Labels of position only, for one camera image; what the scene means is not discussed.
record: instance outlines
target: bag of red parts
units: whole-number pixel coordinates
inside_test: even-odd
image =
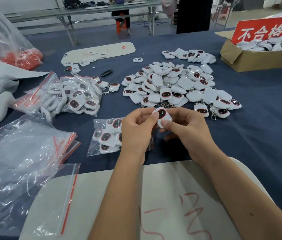
[[[33,70],[42,64],[43,55],[0,13],[0,61]]]

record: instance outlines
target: white keyboard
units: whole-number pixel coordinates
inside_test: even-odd
[[[99,8],[105,8],[108,6],[97,6],[97,7],[89,7],[89,8],[85,8],[85,10],[89,10],[89,9],[99,9]]]
[[[135,2],[135,3],[124,3],[123,5],[133,5],[133,4],[141,4],[141,3],[145,3],[145,2],[143,1],[143,2]]]

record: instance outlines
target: person's left hand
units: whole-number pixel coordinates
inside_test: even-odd
[[[122,120],[121,153],[133,155],[144,162],[144,153],[148,148],[151,132],[159,119],[155,108],[136,109]]]

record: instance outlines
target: black pants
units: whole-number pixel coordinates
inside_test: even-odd
[[[213,0],[180,0],[176,33],[209,30]]]
[[[120,16],[121,13],[124,15],[129,15],[129,10],[113,11],[111,13],[111,16]],[[123,19],[115,19],[115,20],[117,20],[118,22],[123,21]],[[129,17],[125,18],[125,22],[127,23],[127,28],[130,28],[130,18]]]

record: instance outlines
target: person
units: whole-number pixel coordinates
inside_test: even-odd
[[[154,110],[137,109],[122,120],[121,153],[88,240],[138,239],[138,179],[159,118]],[[166,139],[178,137],[191,159],[205,170],[241,238],[282,239],[282,210],[218,148],[203,115],[185,108],[167,112],[173,122],[162,120],[161,132],[172,132]]]
[[[109,0],[109,2],[115,2],[116,4],[123,4],[124,2],[130,2],[130,0]],[[119,11],[113,11],[111,13],[111,16],[120,16],[120,14],[123,15],[129,15],[129,10],[119,10]],[[124,18],[126,22],[126,27],[127,27],[127,34],[131,35],[131,28],[130,28],[130,18]],[[120,28],[123,27],[124,25],[124,19],[123,18],[118,18],[115,19],[118,22],[120,22]]]
[[[163,13],[169,18],[172,18],[176,11],[176,2],[177,0],[171,0],[171,4],[168,6],[166,0],[162,0]],[[176,33],[209,30],[212,5],[213,0],[180,0]]]

